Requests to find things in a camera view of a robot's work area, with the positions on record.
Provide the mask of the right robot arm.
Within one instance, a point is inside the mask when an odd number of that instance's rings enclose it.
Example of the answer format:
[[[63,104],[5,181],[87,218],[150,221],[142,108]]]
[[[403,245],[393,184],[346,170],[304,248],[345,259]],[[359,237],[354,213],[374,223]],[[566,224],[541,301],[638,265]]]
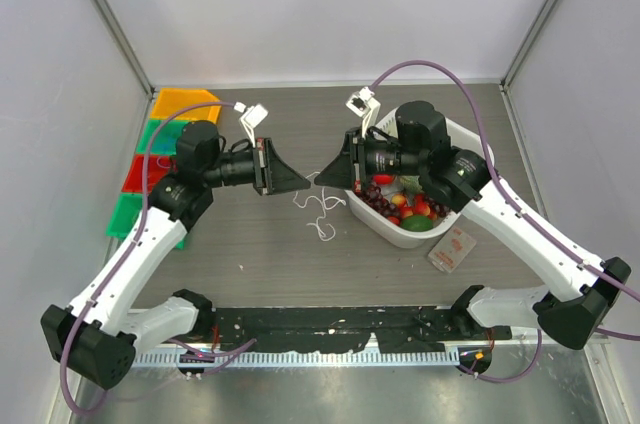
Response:
[[[630,266],[618,257],[604,260],[554,228],[497,174],[479,136],[430,103],[405,103],[380,127],[371,124],[375,98],[352,96],[346,106],[361,123],[346,131],[316,184],[362,192],[377,174],[415,177],[428,197],[489,231],[542,281],[534,288],[468,288],[453,305],[455,333],[472,339],[494,326],[527,327],[582,349],[615,304]]]

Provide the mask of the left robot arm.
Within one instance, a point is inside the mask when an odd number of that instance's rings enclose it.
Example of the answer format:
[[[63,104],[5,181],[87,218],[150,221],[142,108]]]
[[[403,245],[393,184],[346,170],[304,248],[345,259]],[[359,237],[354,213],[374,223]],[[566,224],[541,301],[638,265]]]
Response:
[[[200,343],[211,335],[212,302],[186,289],[136,318],[128,313],[159,264],[212,205],[214,189],[250,185],[260,195],[277,195],[311,186],[279,157],[271,139],[245,140],[229,150],[223,142],[210,121],[186,124],[172,170],[147,194],[120,248],[66,308],[44,312],[41,326],[62,372],[110,390],[137,355],[174,337]]]

